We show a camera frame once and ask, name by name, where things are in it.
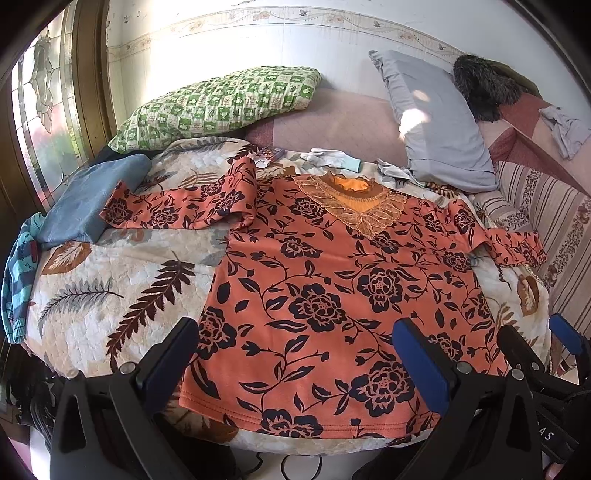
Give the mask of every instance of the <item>fur hat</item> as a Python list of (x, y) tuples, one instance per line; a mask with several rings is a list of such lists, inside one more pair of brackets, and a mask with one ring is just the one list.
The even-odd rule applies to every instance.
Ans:
[(466, 99), (476, 121), (494, 122), (501, 118), (499, 104), (513, 105), (521, 97), (521, 87), (488, 62), (475, 55), (461, 55), (453, 65), (456, 88)]

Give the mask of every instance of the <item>metal screw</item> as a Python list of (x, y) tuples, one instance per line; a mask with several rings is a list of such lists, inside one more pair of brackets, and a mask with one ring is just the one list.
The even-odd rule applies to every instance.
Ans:
[(123, 365), (119, 367), (119, 371), (124, 374), (128, 375), (135, 370), (135, 363), (133, 362), (125, 362)]
[(511, 376), (516, 380), (523, 380), (525, 378), (523, 372), (521, 370), (517, 370), (516, 368), (511, 370)]
[(466, 375), (472, 372), (472, 366), (468, 362), (458, 362), (456, 364), (456, 370)]

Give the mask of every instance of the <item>white wall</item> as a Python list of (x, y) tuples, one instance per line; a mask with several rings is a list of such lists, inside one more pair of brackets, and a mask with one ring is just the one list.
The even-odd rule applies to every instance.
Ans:
[[(178, 36), (183, 21), (200, 15), (232, 9), (240, 15), (245, 8), (278, 3), (303, 5), (304, 12), (313, 12), (313, 7), (358, 12), (365, 20), (373, 16), (378, 23), (396, 22), (461, 51), (504, 62), (535, 82), (544, 99), (591, 124), (591, 107), (566, 66), (502, 0), (111, 0), (109, 46), (113, 51), (120, 46), (122, 54), (109, 65), (118, 123), (140, 104), (171, 89), (260, 64), (314, 66), (335, 88), (384, 97), (367, 51), (405, 46), (384, 38), (388, 32), (383, 28), (377, 35), (355, 28), (312, 27), (305, 18), (298, 24), (275, 19), (271, 24), (225, 24)], [(133, 51), (134, 42), (137, 46), (141, 41), (148, 48), (144, 45), (125, 56), (126, 48)], [(439, 62), (433, 56), (426, 59)]]

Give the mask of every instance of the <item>blue striped clothing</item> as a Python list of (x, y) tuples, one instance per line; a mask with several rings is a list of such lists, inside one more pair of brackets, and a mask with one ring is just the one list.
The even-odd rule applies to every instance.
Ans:
[(36, 213), (22, 224), (4, 268), (0, 310), (10, 343), (21, 343), (27, 332), (27, 309), (39, 260), (35, 237), (44, 220), (42, 214)]

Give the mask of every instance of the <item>orange floral shirt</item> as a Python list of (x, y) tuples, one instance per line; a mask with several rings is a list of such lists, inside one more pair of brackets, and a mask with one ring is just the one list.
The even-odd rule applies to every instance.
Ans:
[(326, 197), (334, 185), (315, 195), (317, 182), (257, 184), (243, 157), (195, 189), (136, 196), (119, 186), (102, 215), (120, 228), (235, 217), (206, 305), (194, 312), (200, 339), (182, 406), (260, 433), (403, 441), (436, 416), (392, 347), (394, 322), (411, 318), (452, 360), (502, 374), (495, 323), (466, 254), (484, 244), (499, 265), (545, 255), (537, 234), (483, 229), (458, 200), (441, 209), (377, 192), (394, 203), (355, 210), (354, 199)]

